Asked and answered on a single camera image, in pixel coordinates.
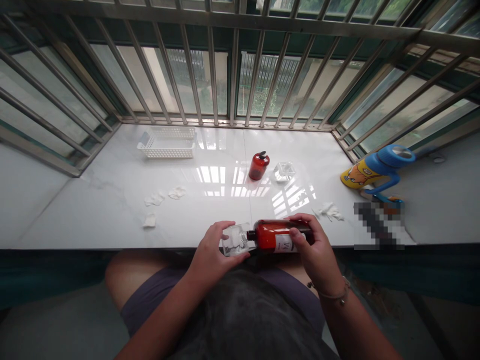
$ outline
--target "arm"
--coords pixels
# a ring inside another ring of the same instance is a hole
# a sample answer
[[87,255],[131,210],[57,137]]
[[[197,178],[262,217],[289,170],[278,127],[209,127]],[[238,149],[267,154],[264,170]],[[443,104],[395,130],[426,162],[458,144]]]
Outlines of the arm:
[[[317,291],[327,296],[342,294],[345,281],[329,239],[320,223],[313,215],[303,213],[290,216],[289,219],[306,222],[313,230],[315,243],[311,246],[296,228],[290,230],[290,237]],[[339,300],[322,295],[320,295],[320,302],[331,336],[342,359],[402,359],[352,291],[349,291],[344,305],[341,305]]]
[[188,271],[115,357],[158,360],[175,347],[190,316],[211,288],[250,254],[225,257],[219,251],[222,232],[234,221],[216,222],[207,230]]

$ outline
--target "bottle handle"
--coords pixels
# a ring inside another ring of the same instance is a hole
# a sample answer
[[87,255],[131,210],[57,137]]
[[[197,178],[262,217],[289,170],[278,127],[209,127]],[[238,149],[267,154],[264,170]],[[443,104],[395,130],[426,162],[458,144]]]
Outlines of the bottle handle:
[[388,174],[387,176],[390,177],[390,181],[384,183],[383,185],[380,185],[379,187],[376,187],[371,190],[365,190],[367,194],[373,195],[382,192],[383,190],[386,190],[388,188],[391,188],[392,186],[396,185],[400,181],[400,176],[396,172],[392,172]]

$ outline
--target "perfume bottle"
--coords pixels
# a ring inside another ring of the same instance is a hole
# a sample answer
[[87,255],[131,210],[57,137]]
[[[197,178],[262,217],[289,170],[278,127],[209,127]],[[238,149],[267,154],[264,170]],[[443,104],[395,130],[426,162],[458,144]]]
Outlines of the perfume bottle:
[[230,226],[223,232],[223,253],[235,256],[253,249],[262,253],[297,253],[290,229],[297,228],[312,245],[315,242],[312,229],[304,222],[290,220],[259,220],[249,230],[248,222]]
[[262,151],[253,155],[250,170],[248,171],[250,179],[260,180],[265,174],[265,170],[267,170],[267,166],[270,164],[270,158],[266,153],[266,151]]

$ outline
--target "brown bottle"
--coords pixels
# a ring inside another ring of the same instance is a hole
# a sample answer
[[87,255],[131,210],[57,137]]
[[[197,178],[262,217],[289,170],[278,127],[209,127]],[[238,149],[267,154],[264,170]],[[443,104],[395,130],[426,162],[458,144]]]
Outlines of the brown bottle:
[[263,253],[298,253],[290,238],[291,228],[297,228],[310,245],[315,242],[312,229],[306,223],[294,220],[258,220],[253,230],[247,231],[246,237]]
[[265,155],[267,152],[262,151],[253,155],[251,160],[250,171],[248,176],[252,180],[260,180],[267,170],[267,166],[270,164],[270,158],[268,155]]

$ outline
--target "window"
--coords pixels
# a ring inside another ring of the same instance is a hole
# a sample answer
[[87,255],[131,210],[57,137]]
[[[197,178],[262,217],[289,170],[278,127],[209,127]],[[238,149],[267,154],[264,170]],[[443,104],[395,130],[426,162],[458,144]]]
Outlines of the window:
[[[91,46],[107,69],[116,86],[125,97],[128,105],[135,112],[143,112],[144,108],[142,107],[142,104],[128,83],[109,47],[107,45],[97,44],[92,44]],[[117,46],[117,48],[128,66],[130,73],[133,75],[135,83],[150,111],[161,113],[162,108],[160,107],[135,49],[132,46]],[[156,85],[160,91],[160,95],[162,96],[167,111],[178,113],[179,107],[160,50],[153,47],[143,47],[142,50],[153,73],[153,77],[155,78]],[[190,81],[185,51],[183,49],[167,49],[167,54],[183,110],[186,114],[196,114],[197,109],[195,108],[192,83]],[[190,54],[193,62],[193,73],[195,76],[201,113],[212,115],[214,112],[209,53],[207,51],[190,50]],[[226,52],[215,53],[217,107],[219,115],[227,114],[227,55]]]
[[[390,87],[390,85],[402,74],[403,71],[399,69],[392,70],[392,72],[378,85],[378,87],[370,94],[370,96],[364,100],[364,102],[352,113],[352,115],[344,123],[344,126],[348,128],[353,122],[355,122],[364,113],[364,111],[370,107],[370,105],[376,99],[378,99],[380,95],[383,94],[383,92]],[[360,122],[358,126],[351,131],[350,135],[354,139],[361,137],[424,83],[425,80],[416,76],[408,77],[395,91],[392,92],[390,96],[388,96],[362,122]],[[360,145],[366,152],[374,150],[404,127],[408,126],[449,98],[452,94],[453,93],[451,91],[445,90],[440,86],[432,86],[397,115],[374,131],[369,137],[362,141]],[[435,116],[425,124],[419,126],[417,129],[404,136],[397,143],[408,147],[412,146],[418,141],[432,135],[434,132],[453,123],[477,107],[478,105],[471,103],[468,100],[460,100],[439,115]]]
[[[50,47],[42,47],[41,51],[55,64],[60,72],[68,78],[73,86],[75,86],[98,113],[102,117],[106,117],[107,114],[105,111],[97,104],[92,95],[84,89],[80,81],[78,81],[72,71],[58,57],[56,52]],[[97,119],[94,118],[83,104],[68,91],[31,51],[18,53],[14,55],[13,58],[52,92],[61,103],[65,104],[74,112],[89,128],[94,130],[99,126],[100,123]],[[81,144],[88,138],[88,134],[85,131],[3,61],[0,61],[0,75],[0,87],[72,138],[75,142]],[[0,119],[64,157],[68,157],[74,150],[3,100],[0,100]]]
[[[265,102],[272,85],[272,78],[274,75],[275,67],[277,65],[278,56],[262,55],[260,65],[258,69],[258,77],[256,82],[255,97],[253,98],[253,105],[251,110],[252,116],[262,116]],[[241,68],[240,68],[240,82],[238,89],[238,115],[244,116],[247,113],[250,86],[252,83],[252,71],[255,61],[254,54],[242,53]],[[282,105],[286,99],[289,88],[297,71],[300,62],[300,57],[297,56],[285,56],[280,68],[280,75],[275,86],[275,91],[271,98],[270,107],[268,109],[267,116],[277,117],[280,114]],[[308,58],[300,72],[293,92],[290,97],[290,101],[283,114],[286,118],[291,118],[298,110],[307,90],[315,76],[319,66],[322,63],[322,59]],[[329,86],[333,77],[343,64],[343,60],[329,60],[327,66],[322,72],[320,79],[317,81],[313,91],[311,92],[307,103],[303,107],[300,113],[300,118],[308,118],[318,101],[322,98],[325,90]],[[339,81],[336,83],[331,93],[323,103],[322,107],[315,115],[315,118],[322,118],[325,116],[332,106],[337,101],[338,97],[349,85],[352,78],[356,75],[359,69],[362,67],[363,62],[352,61],[350,65],[345,69]]]
[[[431,28],[432,31],[446,33],[460,18],[470,11],[477,0],[458,0],[441,19]],[[480,38],[480,12],[472,16],[459,30],[457,35]]]
[[[371,18],[382,2],[383,0],[361,0],[353,16],[358,18]],[[390,4],[383,11],[380,19],[396,20],[402,11],[407,7],[409,2],[410,0],[390,1]],[[323,3],[323,0],[301,0],[299,12],[318,14]],[[327,15],[345,16],[352,7],[353,3],[354,0],[334,0],[328,6]],[[272,0],[270,4],[270,10],[290,12],[293,4],[294,0]],[[257,0],[257,9],[261,9],[262,6],[263,1]]]

